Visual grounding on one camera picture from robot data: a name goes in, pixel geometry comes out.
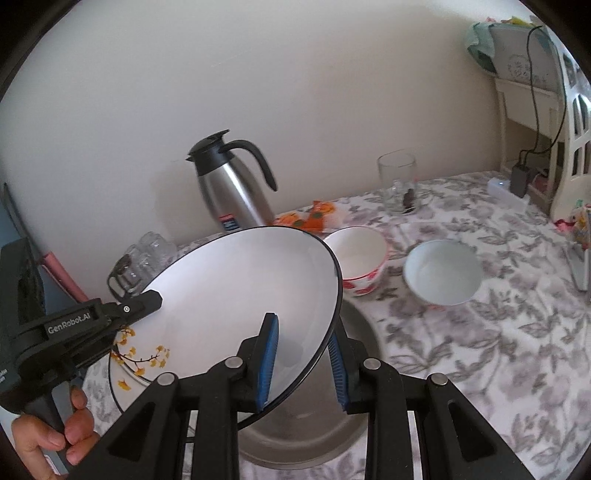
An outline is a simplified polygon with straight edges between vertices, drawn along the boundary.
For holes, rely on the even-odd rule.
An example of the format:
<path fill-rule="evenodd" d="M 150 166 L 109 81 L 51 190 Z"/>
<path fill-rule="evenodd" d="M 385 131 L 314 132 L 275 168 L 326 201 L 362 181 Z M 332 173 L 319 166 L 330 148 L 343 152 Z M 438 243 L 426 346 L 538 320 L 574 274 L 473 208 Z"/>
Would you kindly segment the person's left hand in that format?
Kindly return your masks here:
<path fill-rule="evenodd" d="M 78 387 L 70 390 L 73 414 L 65 422 L 64 433 L 51 428 L 39 418 L 23 414 L 11 424 L 14 447 L 34 479 L 64 479 L 56 474 L 42 450 L 66 450 L 68 462 L 79 464 L 100 440 L 94 430 L 94 418 L 87 408 L 87 397 Z"/>

